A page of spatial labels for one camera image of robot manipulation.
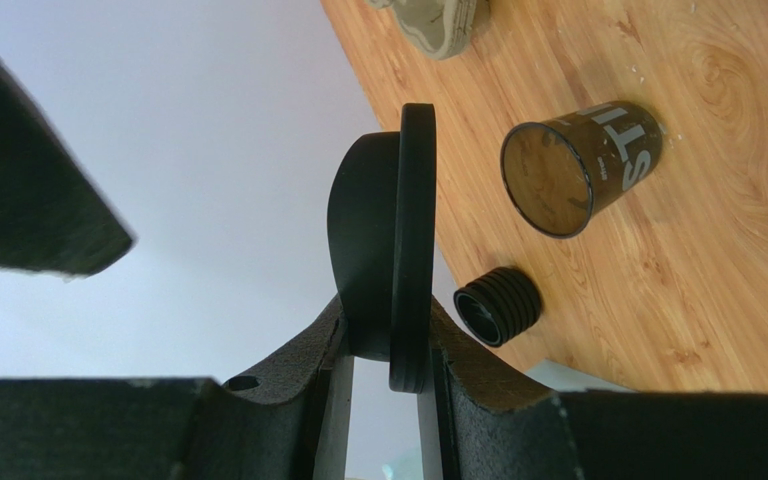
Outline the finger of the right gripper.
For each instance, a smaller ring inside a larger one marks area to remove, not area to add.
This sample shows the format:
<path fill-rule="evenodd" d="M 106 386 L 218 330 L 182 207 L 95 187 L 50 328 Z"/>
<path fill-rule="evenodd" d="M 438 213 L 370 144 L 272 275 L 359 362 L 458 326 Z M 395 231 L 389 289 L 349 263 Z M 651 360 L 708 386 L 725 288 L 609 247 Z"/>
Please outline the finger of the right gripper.
<path fill-rule="evenodd" d="M 0 61 L 0 268 L 95 275 L 134 239 Z"/>

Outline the single black cup lid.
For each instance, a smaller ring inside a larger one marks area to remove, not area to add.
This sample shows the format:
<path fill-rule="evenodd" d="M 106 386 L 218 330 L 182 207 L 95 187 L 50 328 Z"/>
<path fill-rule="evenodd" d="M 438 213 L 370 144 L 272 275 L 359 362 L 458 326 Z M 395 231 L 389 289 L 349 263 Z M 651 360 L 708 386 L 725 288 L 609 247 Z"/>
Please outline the single black cup lid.
<path fill-rule="evenodd" d="M 429 356 L 437 128 L 408 103 L 398 130 L 345 154 L 327 206 L 331 265 L 353 355 L 389 365 L 389 387 L 418 393 Z"/>

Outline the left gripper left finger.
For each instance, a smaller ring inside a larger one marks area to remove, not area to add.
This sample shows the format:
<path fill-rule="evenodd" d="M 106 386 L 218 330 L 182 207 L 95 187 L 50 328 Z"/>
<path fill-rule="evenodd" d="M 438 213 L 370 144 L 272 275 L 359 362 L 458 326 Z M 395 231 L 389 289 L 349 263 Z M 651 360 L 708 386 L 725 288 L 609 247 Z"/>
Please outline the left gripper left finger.
<path fill-rule="evenodd" d="M 0 479 L 340 479 L 353 361 L 338 300 L 224 383 L 0 379 Z"/>

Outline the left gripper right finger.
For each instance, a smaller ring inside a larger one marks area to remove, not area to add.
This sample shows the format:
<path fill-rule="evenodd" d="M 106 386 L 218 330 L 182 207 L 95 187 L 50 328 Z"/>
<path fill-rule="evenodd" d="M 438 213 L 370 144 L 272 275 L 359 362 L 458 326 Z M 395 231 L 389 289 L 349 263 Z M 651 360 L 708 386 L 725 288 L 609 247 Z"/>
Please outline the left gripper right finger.
<path fill-rule="evenodd" d="M 428 479 L 768 479 L 768 395 L 560 392 L 434 305 L 418 397 Z"/>

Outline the single dark coffee cup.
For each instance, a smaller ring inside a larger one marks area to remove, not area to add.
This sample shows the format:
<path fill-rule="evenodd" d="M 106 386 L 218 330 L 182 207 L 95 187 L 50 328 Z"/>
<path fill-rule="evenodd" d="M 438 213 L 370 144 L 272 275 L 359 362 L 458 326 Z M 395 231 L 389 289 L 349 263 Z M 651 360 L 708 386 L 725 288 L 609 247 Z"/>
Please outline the single dark coffee cup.
<path fill-rule="evenodd" d="M 567 239 L 647 178 L 662 150 L 657 117 L 615 100 L 513 127 L 500 171 L 519 215 L 542 234 Z"/>

